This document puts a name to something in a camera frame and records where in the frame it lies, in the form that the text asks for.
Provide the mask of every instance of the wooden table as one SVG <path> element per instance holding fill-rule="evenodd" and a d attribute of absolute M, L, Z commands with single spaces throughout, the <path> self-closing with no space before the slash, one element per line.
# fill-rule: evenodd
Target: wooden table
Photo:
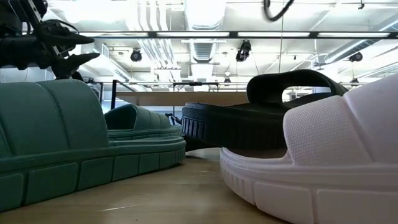
<path fill-rule="evenodd" d="M 220 149 L 183 164 L 0 214 L 1 224 L 276 224 L 220 176 Z"/>

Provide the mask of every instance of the white slide sandal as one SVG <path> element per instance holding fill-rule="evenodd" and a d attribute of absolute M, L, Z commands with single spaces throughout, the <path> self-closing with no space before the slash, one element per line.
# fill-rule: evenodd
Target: white slide sandal
<path fill-rule="evenodd" d="M 228 186 L 294 224 L 398 223 L 398 75 L 289 110 L 277 159 L 221 151 Z"/>

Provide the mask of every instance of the wooden surface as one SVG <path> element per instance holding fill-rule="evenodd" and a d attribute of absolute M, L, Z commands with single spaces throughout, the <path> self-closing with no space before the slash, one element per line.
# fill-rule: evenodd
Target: wooden surface
<path fill-rule="evenodd" d="M 248 102 L 246 92 L 117 92 L 116 97 L 139 106 L 185 106 L 188 102 L 229 106 Z"/>
<path fill-rule="evenodd" d="M 277 224 L 220 176 L 219 149 L 183 164 L 0 214 L 1 224 Z"/>

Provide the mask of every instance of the black rubber sole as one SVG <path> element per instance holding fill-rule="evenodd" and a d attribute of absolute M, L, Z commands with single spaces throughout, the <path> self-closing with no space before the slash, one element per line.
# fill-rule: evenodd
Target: black rubber sole
<path fill-rule="evenodd" d="M 255 106 L 253 110 L 241 110 L 187 103 L 182 115 L 183 133 L 204 144 L 231 149 L 286 148 L 282 127 L 284 113 L 267 113 Z"/>
<path fill-rule="evenodd" d="M 187 145 L 185 146 L 185 152 L 190 152 L 190 151 L 194 151 L 197 149 L 208 149 L 208 148 L 212 148 L 212 147 L 219 147 L 214 144 L 209 144 L 209 143 L 205 143 L 204 141 L 197 140 L 190 136 L 184 136 L 184 140 L 187 143 Z"/>

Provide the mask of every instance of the slide sandal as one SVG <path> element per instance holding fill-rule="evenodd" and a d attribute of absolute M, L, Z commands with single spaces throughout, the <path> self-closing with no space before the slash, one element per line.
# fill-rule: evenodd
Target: slide sandal
<path fill-rule="evenodd" d="M 181 125 L 171 125 L 166 115 L 141 106 L 123 105 L 105 113 L 110 140 L 182 136 Z"/>
<path fill-rule="evenodd" d="M 324 86 L 329 93 L 313 93 L 282 102 L 283 91 L 291 86 Z M 215 106 L 187 103 L 182 109 L 183 133 L 194 140 L 236 149 L 286 148 L 283 117 L 291 108 L 343 95 L 347 89 L 313 70 L 258 75 L 247 87 L 249 103 Z"/>
<path fill-rule="evenodd" d="M 161 170 L 182 137 L 109 141 L 101 105 L 77 80 L 0 84 L 0 212 Z"/>
<path fill-rule="evenodd" d="M 285 155 L 223 148 L 225 182 L 291 223 L 398 223 L 397 85 L 392 75 L 289 110 Z"/>

